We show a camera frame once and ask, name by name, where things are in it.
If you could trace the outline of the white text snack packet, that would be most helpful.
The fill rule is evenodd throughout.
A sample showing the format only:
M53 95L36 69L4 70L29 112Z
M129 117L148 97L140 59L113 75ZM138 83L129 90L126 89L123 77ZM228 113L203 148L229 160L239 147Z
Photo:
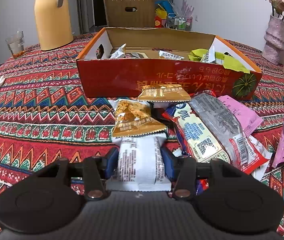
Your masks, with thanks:
M171 182L165 175L160 152L165 133L141 137L112 138L119 146L115 173L106 181L108 191L170 191Z

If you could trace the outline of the lime green snack packet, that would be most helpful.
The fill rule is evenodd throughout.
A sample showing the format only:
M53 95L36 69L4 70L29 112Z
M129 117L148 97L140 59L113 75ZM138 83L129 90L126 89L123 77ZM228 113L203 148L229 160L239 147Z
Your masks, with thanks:
M232 56L215 51L214 47L210 49L195 49L190 51L188 58L190 61L201 63L213 63L224 67L224 69L233 70L235 72L250 73L239 60Z

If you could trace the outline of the white small snack packet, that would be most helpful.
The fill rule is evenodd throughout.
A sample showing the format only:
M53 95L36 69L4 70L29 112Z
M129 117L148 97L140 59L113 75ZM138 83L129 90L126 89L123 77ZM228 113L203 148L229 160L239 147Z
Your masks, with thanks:
M120 46L113 54L111 54L110 59L122 59L125 57L126 44Z

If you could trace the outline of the striped yellow snack packet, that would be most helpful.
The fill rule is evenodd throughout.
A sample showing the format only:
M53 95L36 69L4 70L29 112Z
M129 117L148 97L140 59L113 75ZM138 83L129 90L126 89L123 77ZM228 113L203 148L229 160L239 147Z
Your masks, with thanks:
M138 53L138 52L128 52L124 56L125 58L129 59L148 59L149 57L145 53Z

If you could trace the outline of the white blue QR snack packet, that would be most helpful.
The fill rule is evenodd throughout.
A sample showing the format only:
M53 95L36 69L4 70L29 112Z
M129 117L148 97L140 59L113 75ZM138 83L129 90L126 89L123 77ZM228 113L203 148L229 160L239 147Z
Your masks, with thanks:
M182 151L197 162L208 163L217 158L231 163L229 154L187 102L167 107L162 116L175 125Z

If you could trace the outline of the brown triangle snack packet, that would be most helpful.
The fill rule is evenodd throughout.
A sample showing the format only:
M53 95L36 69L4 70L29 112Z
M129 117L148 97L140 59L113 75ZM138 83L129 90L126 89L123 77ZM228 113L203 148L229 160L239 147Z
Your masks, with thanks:
M115 126L112 130L115 138L136 137L166 129L164 124L152 117L148 102L117 99L109 100L109 103L115 111Z

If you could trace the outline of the silver grey snack packet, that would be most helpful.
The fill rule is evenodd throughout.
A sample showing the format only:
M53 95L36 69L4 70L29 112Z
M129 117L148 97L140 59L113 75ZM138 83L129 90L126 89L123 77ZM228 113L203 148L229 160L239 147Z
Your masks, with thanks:
M207 93L194 96L190 106L224 147L231 163L237 168L246 166L245 135L235 115L218 98Z

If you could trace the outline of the brown flat snack packet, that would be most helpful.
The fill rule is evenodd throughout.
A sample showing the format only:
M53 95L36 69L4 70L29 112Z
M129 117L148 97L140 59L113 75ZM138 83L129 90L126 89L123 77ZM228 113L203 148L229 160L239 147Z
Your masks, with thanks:
M179 84L172 85L146 85L138 101L147 102L185 102L190 101L190 95Z

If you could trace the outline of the patterned red tablecloth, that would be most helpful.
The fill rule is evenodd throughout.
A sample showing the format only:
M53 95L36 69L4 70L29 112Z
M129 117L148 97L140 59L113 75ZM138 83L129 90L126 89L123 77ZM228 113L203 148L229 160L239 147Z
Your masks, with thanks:
M36 44L0 66L0 77L6 78L0 87L0 194L56 159L81 162L113 147L113 110L107 99L85 96L75 62L94 35L74 37L49 52ZM266 61L256 48L227 41L263 72L254 96L243 104L263 118L252 135L273 153L271 163L284 121L282 66ZM261 182L284 199L284 166L269 166ZM284 237L284 218L278 233Z

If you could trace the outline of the pink textured vase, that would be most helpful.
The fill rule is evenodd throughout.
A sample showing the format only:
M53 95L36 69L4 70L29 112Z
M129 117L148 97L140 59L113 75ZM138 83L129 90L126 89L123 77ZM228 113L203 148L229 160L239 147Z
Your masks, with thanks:
M274 65L279 65L284 52L284 21L271 15L264 39L266 43L262 57Z

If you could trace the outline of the red orange cardboard box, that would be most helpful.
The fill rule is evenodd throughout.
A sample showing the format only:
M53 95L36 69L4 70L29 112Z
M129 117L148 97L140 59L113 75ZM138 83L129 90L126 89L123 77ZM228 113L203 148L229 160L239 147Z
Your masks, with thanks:
M145 53L149 58L110 59L123 44L126 53ZM190 51L211 47L239 60L250 73L189 60ZM248 100L262 77L261 69L223 38L167 28L103 28L80 52L76 64L89 98L136 97L146 85L178 83L189 93L213 90L219 96Z

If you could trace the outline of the yellow thermos jug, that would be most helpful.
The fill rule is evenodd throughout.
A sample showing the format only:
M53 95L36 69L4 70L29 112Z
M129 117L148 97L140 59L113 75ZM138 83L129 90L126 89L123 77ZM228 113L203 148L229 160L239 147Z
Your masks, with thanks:
M34 15L42 51L73 41L68 0L35 0Z

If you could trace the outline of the brown cardboard box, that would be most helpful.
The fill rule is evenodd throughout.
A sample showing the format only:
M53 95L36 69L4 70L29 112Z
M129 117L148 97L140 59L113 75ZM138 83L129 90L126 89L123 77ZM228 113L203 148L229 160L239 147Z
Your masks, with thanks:
M153 28L155 22L154 0L120 0L109 27Z

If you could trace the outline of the glass cup with tea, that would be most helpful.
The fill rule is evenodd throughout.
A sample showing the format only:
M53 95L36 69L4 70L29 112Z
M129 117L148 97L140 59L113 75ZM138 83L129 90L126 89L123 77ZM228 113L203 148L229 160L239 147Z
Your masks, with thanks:
M14 35L6 38L7 46L14 59L21 57L25 53L24 42L23 31L17 31Z

